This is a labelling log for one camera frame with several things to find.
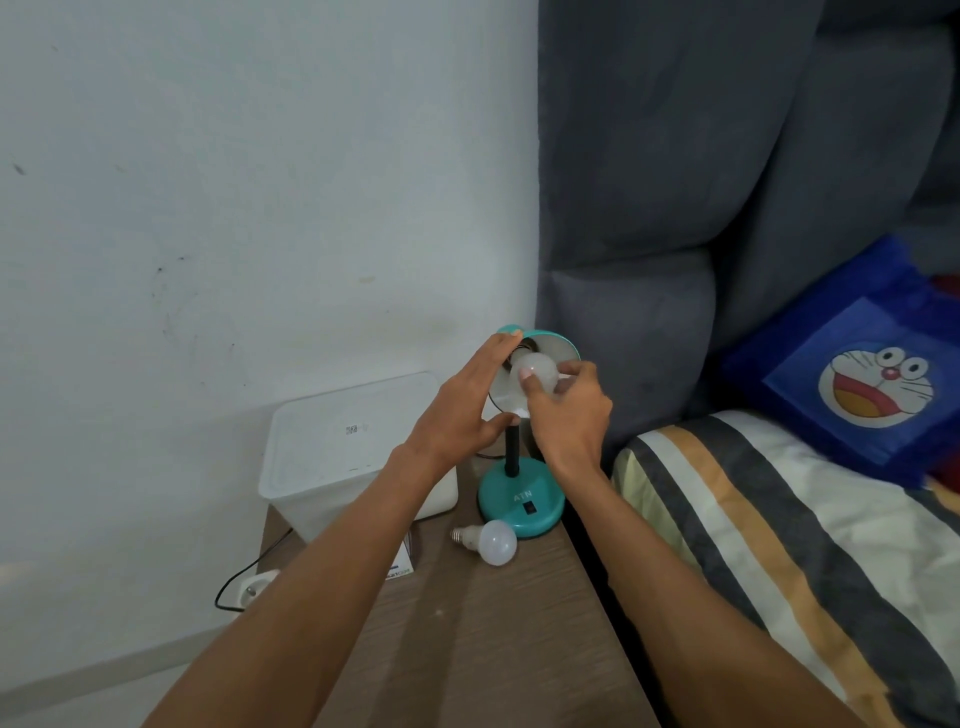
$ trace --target baseboard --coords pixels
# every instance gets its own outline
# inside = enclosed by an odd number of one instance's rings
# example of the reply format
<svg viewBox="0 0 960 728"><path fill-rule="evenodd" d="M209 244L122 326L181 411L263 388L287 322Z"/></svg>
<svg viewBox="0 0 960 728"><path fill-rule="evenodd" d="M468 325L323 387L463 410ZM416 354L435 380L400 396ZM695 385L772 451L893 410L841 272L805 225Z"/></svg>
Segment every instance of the baseboard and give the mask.
<svg viewBox="0 0 960 728"><path fill-rule="evenodd" d="M139 680L155 672L192 662L224 627L198 632L96 665L36 680L0 692L0 720L49 708L73 698Z"/></svg>

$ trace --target lamp stem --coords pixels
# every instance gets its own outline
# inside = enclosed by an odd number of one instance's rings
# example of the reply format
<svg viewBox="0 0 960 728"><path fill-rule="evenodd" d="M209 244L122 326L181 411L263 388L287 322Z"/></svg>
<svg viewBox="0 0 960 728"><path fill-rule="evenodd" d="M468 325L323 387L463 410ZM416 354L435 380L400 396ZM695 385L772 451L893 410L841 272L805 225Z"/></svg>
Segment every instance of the lamp stem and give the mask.
<svg viewBox="0 0 960 728"><path fill-rule="evenodd" d="M517 477L520 475L520 425L507 427L506 445L503 470L507 477Z"/></svg>

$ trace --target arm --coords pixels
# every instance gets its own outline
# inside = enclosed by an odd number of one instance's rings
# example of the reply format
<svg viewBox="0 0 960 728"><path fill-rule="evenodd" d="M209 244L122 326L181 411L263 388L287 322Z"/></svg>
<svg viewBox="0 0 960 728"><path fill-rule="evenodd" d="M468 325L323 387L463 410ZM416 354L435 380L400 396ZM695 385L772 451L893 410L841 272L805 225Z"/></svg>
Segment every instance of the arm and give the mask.
<svg viewBox="0 0 960 728"><path fill-rule="evenodd" d="M520 337L491 337L441 387L370 487L193 662L144 728L313 725L430 490L514 420L481 413Z"/></svg>
<svg viewBox="0 0 960 728"><path fill-rule="evenodd" d="M589 362L568 362L561 371L577 377L558 398L545 394L535 376L519 373L534 435L680 723L862 728L846 705L688 568L610 487L599 463L611 402Z"/></svg>

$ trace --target striped bedsheet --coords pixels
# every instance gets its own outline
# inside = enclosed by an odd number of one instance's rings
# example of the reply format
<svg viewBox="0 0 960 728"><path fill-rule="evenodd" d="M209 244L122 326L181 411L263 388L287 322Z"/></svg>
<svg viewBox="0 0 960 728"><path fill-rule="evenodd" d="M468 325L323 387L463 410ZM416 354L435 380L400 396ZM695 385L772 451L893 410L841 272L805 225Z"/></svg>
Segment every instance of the striped bedsheet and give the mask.
<svg viewBox="0 0 960 728"><path fill-rule="evenodd" d="M614 487L872 726L960 726L960 497L834 465L721 412L647 432Z"/></svg>

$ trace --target teal desk lamp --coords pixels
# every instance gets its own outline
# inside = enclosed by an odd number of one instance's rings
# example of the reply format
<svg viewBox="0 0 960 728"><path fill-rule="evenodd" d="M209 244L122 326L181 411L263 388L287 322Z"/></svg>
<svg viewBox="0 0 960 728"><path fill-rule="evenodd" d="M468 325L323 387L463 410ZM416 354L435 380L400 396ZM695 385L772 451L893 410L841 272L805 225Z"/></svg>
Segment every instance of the teal desk lamp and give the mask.
<svg viewBox="0 0 960 728"><path fill-rule="evenodd" d="M510 332L516 325L499 332ZM503 362L490 388L490 400L501 412L513 412L527 419L527 398L520 387L517 373L532 369L543 389L553 392L560 379L557 364L579 359L577 348L560 334L533 329L524 331L523 339ZM520 427L507 427L506 456L494 465L477 492L480 513L487 521L505 521L518 538L531 539L546 533L564 512L564 492L557 485L544 463L532 457L520 457Z"/></svg>

